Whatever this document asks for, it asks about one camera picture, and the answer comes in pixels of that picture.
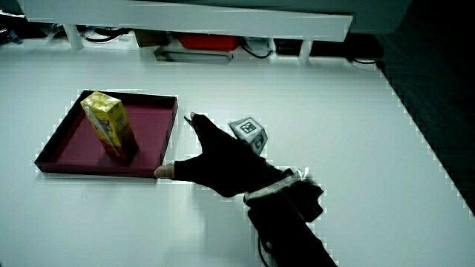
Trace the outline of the person's right hand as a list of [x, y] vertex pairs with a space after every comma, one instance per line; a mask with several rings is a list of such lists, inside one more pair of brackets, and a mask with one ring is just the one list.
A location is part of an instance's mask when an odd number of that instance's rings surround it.
[[156, 178], [193, 182], [226, 198], [244, 194], [247, 200], [275, 194], [301, 181], [298, 173], [270, 165], [207, 116], [192, 113], [188, 123], [197, 134], [201, 154], [161, 165], [154, 171]]

